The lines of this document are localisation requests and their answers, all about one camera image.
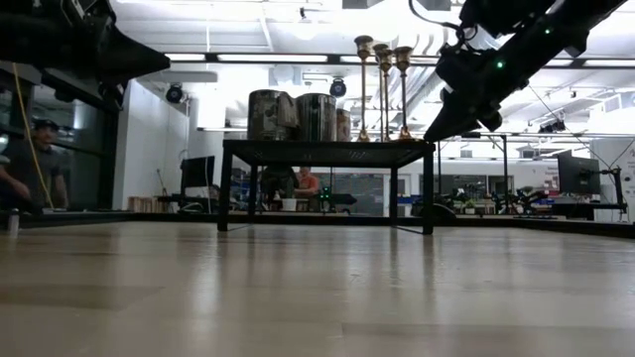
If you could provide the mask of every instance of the ceiling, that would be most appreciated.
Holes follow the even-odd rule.
[[[164,53],[355,53],[353,39],[371,35],[391,47],[412,46],[415,54],[436,54],[451,36],[443,28],[425,23],[412,15],[407,0],[384,0],[366,10],[342,9],[341,0],[270,0],[270,1],[207,1],[207,0],[111,0],[117,13],[117,26],[126,35]],[[305,7],[306,18],[300,16]],[[459,7],[452,11],[427,12],[432,19],[456,19]],[[585,57],[635,57],[635,0],[630,0],[609,19],[598,25],[587,44]],[[482,39],[491,44],[493,39]],[[271,64],[173,64],[171,72],[210,72],[218,74],[218,86],[225,91],[227,117],[239,123],[246,118],[247,90],[276,87],[268,73]],[[342,76],[347,84],[346,103],[353,111],[361,105],[361,76],[359,65],[294,65],[298,93],[326,91],[334,76]],[[393,69],[391,87],[391,120],[399,112],[401,91],[398,73]],[[250,84],[245,85],[244,73]],[[311,74],[324,74],[325,79],[304,80]],[[367,74],[366,105],[371,127],[379,119],[378,70]],[[407,106],[411,125],[418,130],[436,117],[441,108],[431,68],[410,68],[408,72]],[[551,111],[565,113],[573,131],[588,130],[585,123],[589,108],[601,104],[616,91],[635,90],[633,70],[543,69],[531,80],[533,90],[513,94],[503,102],[501,113],[508,131],[537,131]]]

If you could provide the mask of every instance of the security camera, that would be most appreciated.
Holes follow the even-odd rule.
[[[173,104],[181,104],[188,99],[188,95],[183,91],[183,85],[174,83],[166,92],[166,100]]]
[[[335,78],[333,83],[330,85],[330,95],[335,98],[343,97],[346,95],[346,84],[344,84],[344,79]]]

